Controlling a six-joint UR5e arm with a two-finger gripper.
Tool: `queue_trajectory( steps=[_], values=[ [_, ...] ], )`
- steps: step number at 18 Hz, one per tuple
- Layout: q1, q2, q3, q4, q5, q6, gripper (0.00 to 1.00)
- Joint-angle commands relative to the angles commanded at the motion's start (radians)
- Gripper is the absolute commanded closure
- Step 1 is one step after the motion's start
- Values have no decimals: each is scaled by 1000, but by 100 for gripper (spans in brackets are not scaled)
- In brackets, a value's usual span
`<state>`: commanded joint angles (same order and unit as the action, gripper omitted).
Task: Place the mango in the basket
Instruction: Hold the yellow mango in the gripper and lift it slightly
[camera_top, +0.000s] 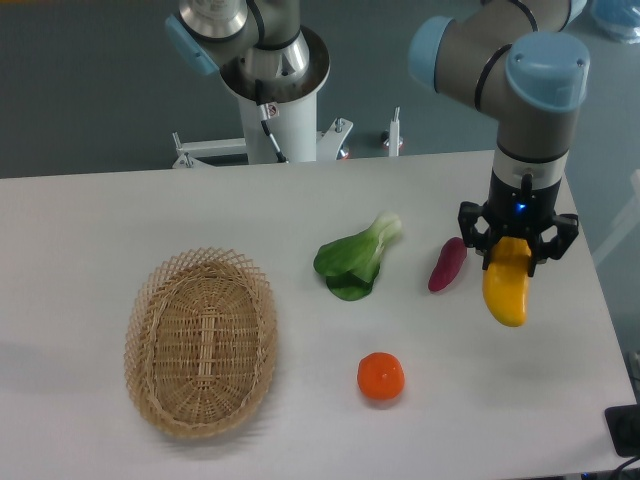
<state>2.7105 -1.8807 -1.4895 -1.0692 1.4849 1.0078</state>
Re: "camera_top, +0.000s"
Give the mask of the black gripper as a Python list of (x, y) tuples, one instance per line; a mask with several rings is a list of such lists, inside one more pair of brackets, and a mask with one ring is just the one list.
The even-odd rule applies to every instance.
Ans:
[[(469, 201), (460, 204), (458, 224), (462, 240), (467, 248), (486, 256), (501, 237), (525, 239), (531, 257), (527, 274), (533, 276), (536, 267), (548, 259), (560, 260), (579, 235), (577, 214), (557, 214), (556, 200), (561, 181), (542, 188), (528, 190), (530, 182), (516, 186), (491, 174), (487, 202), (480, 205)], [(487, 228), (480, 232), (477, 223), (484, 219)], [(556, 234), (545, 241), (542, 234), (554, 227)]]

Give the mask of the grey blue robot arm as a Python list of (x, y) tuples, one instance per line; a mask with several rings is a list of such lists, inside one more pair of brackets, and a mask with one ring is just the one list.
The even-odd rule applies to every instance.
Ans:
[[(488, 1), (469, 19), (427, 20), (408, 51), (411, 76), (497, 120), (489, 195), (465, 202), (458, 223), (485, 266), (506, 238), (524, 240), (528, 274), (561, 258), (577, 237), (555, 203), (590, 58), (566, 26), (580, 1)], [(332, 161), (344, 138), (317, 129), (316, 96), (330, 70), (327, 48), (303, 26), (296, 1), (183, 1), (165, 22), (194, 70), (220, 75), (237, 98), (253, 164)]]

